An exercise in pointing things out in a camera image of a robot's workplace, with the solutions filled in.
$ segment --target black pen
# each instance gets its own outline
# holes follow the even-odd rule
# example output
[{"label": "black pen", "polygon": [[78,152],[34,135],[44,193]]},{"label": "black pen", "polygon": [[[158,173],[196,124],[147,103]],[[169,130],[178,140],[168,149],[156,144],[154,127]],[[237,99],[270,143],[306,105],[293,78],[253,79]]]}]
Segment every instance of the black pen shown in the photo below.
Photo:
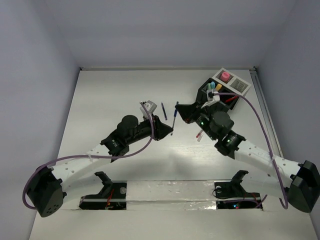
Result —
[{"label": "black pen", "polygon": [[163,110],[164,119],[167,121],[168,118],[167,118],[167,114],[166,114],[166,110],[165,110],[165,106],[164,106],[163,102],[161,102],[161,107],[162,107],[162,110]]}]

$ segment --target light gray wall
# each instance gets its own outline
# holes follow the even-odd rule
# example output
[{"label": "light gray wall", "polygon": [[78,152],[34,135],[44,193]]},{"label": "light gray wall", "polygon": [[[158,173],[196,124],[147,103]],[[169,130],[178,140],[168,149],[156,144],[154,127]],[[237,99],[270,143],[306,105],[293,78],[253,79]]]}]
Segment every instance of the light gray wall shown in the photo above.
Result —
[{"label": "light gray wall", "polygon": [[[299,0],[258,68],[283,154],[320,170],[320,1]],[[320,200],[311,213],[320,236]]]},{"label": "light gray wall", "polygon": [[295,0],[46,0],[82,67],[252,67]]},{"label": "light gray wall", "polygon": [[0,239],[27,240],[22,191],[57,157],[79,73],[43,0],[0,0]]}]

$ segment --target blue marker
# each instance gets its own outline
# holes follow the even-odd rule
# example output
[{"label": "blue marker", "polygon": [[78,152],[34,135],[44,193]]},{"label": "blue marker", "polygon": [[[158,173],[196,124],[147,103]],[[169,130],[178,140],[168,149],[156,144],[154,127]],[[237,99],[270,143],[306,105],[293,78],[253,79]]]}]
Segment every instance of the blue marker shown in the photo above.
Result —
[{"label": "blue marker", "polygon": [[173,124],[172,124],[172,128],[175,127],[175,122],[176,122],[177,113],[178,113],[178,110],[175,109],[175,110],[174,110],[174,114],[173,114]]}]

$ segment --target pink cap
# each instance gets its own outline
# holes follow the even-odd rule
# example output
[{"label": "pink cap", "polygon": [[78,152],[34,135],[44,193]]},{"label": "pink cap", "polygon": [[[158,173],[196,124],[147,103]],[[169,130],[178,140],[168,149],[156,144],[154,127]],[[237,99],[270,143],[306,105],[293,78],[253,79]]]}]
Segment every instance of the pink cap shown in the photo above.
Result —
[{"label": "pink cap", "polygon": [[220,80],[224,82],[228,82],[229,78],[230,78],[230,74],[225,71],[221,74]]}]

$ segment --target pen holder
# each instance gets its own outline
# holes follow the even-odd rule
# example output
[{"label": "pen holder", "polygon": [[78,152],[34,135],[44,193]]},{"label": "pen holder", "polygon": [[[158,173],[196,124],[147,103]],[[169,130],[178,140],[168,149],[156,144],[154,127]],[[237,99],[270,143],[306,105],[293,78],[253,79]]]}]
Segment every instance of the pen holder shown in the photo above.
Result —
[{"label": "pen holder", "polygon": [[[228,73],[228,79],[221,80],[223,73]],[[237,75],[233,74],[232,72],[226,70],[225,68],[221,68],[213,77],[209,78],[199,89],[196,95],[196,101],[198,103],[204,104],[208,101],[207,99],[207,89],[208,84],[210,85],[212,82],[215,83],[215,86],[221,84],[222,87],[218,91],[219,93],[235,93],[241,96],[245,96],[248,90],[251,87],[251,84],[247,81],[243,80],[242,78],[238,77]],[[239,97],[227,101],[231,99],[233,96],[231,95],[220,95],[220,101],[216,104],[212,105],[210,108],[213,111],[223,111],[228,112],[229,110],[234,109],[236,103],[239,100]]]}]

